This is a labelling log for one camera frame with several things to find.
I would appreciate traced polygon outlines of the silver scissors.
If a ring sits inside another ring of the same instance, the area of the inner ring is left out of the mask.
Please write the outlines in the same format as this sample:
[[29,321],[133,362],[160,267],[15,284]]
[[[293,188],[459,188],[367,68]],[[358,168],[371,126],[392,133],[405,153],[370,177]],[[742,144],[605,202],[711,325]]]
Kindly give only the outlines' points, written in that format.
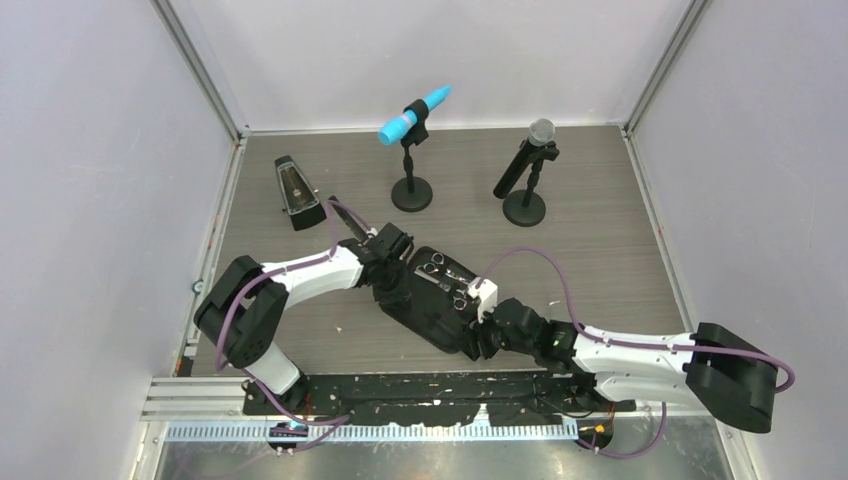
[[444,291],[450,291],[452,289],[452,286],[446,283],[445,279],[458,282],[462,285],[468,284],[467,279],[447,266],[445,256],[440,252],[433,253],[429,262],[418,265],[414,273]]
[[450,268],[445,269],[445,277],[458,283],[453,297],[453,307],[463,311],[468,306],[466,291],[470,280]]

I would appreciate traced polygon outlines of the black zip tool case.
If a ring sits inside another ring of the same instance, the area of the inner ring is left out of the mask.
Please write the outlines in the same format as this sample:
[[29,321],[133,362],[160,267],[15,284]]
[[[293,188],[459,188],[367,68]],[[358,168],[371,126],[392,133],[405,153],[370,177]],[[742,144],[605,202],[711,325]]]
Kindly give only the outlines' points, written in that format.
[[[423,246],[411,256],[407,264],[412,291],[411,305],[408,308],[378,306],[389,318],[442,352],[447,354],[462,353],[466,356],[463,352],[464,329],[469,321],[476,320],[476,306],[467,296],[468,306],[463,311],[456,310],[453,307],[453,297],[456,292],[455,288],[458,286],[457,282],[445,279],[445,282],[449,283],[452,289],[444,291],[414,273],[418,265],[429,262],[431,255],[436,252],[440,251],[429,246]],[[454,258],[443,255],[450,269],[460,273],[470,282],[474,279],[472,271]]]

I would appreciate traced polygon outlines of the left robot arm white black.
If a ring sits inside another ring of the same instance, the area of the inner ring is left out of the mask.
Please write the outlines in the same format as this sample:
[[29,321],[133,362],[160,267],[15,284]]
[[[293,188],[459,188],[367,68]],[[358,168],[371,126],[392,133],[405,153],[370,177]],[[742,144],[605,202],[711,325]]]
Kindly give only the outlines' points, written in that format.
[[405,256],[413,237],[392,223],[363,240],[343,239],[330,249],[289,262],[233,260],[194,314],[209,340],[223,341],[221,358],[268,389],[280,412],[298,412],[307,398],[302,371],[275,345],[283,313],[320,295],[369,286],[381,305],[411,296]]

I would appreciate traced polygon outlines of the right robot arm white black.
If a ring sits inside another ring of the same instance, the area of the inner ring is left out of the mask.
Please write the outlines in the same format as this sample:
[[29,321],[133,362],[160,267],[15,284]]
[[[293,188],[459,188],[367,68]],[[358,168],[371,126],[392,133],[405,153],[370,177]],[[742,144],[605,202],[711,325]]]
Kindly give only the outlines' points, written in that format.
[[571,397],[584,410],[606,401],[665,402],[701,406],[750,433],[772,429],[776,361],[719,324],[675,335],[622,334],[548,320],[510,298],[477,314],[470,331],[484,358],[512,351],[575,376]]

